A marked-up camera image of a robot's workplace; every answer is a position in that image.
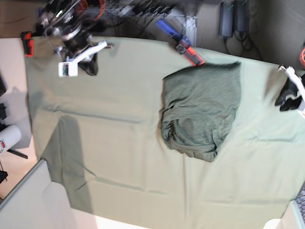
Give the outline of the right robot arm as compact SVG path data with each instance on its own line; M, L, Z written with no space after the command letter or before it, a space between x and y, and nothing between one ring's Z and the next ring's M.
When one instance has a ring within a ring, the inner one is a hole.
M105 9L104 0L50 0L42 9L42 35L60 58L60 77L78 76L79 69L97 75L98 52L113 47L107 41L93 41L90 33Z

